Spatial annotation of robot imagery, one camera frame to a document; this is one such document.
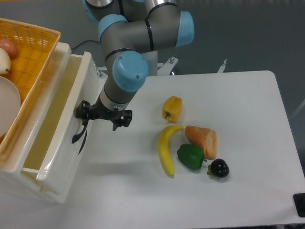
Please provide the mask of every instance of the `white bowl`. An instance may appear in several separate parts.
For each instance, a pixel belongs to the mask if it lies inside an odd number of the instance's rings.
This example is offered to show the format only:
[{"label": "white bowl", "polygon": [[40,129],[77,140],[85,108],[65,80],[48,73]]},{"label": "white bowl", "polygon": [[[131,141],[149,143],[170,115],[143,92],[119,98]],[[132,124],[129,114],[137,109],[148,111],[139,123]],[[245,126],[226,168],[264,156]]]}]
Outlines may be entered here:
[{"label": "white bowl", "polygon": [[0,138],[8,131],[20,110],[17,87],[0,76]]}]

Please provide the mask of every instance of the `gray floor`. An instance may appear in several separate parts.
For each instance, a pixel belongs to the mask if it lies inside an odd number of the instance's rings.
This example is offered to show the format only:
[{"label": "gray floor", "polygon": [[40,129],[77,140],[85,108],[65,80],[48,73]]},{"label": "gray floor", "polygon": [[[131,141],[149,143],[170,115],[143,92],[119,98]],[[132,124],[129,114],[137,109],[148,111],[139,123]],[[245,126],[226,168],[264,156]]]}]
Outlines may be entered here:
[{"label": "gray floor", "polygon": [[[305,168],[305,1],[179,0],[194,19],[194,42],[159,51],[159,61],[179,58],[178,74],[215,73],[227,59],[227,72],[270,70],[275,73],[300,160]],[[62,33],[71,47],[97,40],[81,0],[0,2],[0,17],[32,23]],[[76,54],[91,52],[104,66],[99,44],[85,43]]]}]

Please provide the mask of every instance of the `toy fruit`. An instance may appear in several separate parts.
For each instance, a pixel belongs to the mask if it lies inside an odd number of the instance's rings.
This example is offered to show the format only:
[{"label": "toy fruit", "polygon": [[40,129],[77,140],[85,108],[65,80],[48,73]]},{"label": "toy fruit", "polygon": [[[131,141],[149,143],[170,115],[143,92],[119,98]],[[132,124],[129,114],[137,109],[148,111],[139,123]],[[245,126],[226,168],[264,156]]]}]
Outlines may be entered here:
[{"label": "toy fruit", "polygon": [[11,60],[16,58],[18,55],[18,49],[16,45],[9,39],[0,39],[0,48],[7,52]]},{"label": "toy fruit", "polygon": [[172,96],[166,100],[162,108],[162,116],[171,123],[178,120],[182,109],[182,99]]},{"label": "toy fruit", "polygon": [[181,163],[192,170],[201,169],[202,162],[205,161],[203,150],[192,144],[182,144],[177,151],[177,155]]},{"label": "toy fruit", "polygon": [[226,177],[230,170],[229,166],[223,159],[216,159],[208,166],[208,175],[213,177],[224,178]]},{"label": "toy fruit", "polygon": [[10,57],[7,52],[0,48],[0,74],[7,74],[10,72]]},{"label": "toy fruit", "polygon": [[162,130],[159,136],[159,141],[158,141],[159,158],[166,174],[171,177],[175,175],[175,168],[173,166],[173,161],[168,148],[168,141],[176,131],[182,129],[183,129],[182,125],[169,125]]}]

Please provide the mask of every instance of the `blue joint cap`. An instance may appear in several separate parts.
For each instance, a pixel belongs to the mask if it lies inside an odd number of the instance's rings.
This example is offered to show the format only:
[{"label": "blue joint cap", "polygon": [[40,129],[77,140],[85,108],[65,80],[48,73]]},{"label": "blue joint cap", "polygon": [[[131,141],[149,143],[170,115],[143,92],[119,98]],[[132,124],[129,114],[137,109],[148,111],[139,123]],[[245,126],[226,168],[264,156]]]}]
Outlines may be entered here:
[{"label": "blue joint cap", "polygon": [[86,11],[86,14],[87,14],[87,17],[89,18],[89,20],[91,22],[99,22],[99,20],[97,20],[91,13],[90,9],[88,8],[88,5],[86,3],[86,0],[81,0],[82,2],[82,6],[85,8],[85,11]]},{"label": "blue joint cap", "polygon": [[99,33],[99,40],[101,39],[101,36],[105,32],[105,30],[111,26],[112,24],[118,22],[118,21],[125,21],[127,22],[126,18],[123,15],[120,14],[109,14],[101,19],[98,25],[98,33]]},{"label": "blue joint cap", "polygon": [[138,91],[143,86],[148,74],[148,63],[138,52],[125,51],[113,62],[113,79],[124,91]]},{"label": "blue joint cap", "polygon": [[176,47],[189,44],[195,36],[194,21],[189,12],[181,11]]}]

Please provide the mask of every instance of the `white plastic container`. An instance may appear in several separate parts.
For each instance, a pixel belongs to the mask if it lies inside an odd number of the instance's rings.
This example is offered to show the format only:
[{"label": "white plastic container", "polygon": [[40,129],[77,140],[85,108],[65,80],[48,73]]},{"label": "white plastic container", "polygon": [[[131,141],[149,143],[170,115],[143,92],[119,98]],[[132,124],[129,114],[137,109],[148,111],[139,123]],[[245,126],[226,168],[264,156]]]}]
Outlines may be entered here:
[{"label": "white plastic container", "polygon": [[91,129],[72,144],[83,126],[74,116],[81,100],[94,103],[99,81],[90,53],[71,54],[58,43],[28,115],[0,160],[0,191],[65,201]]}]

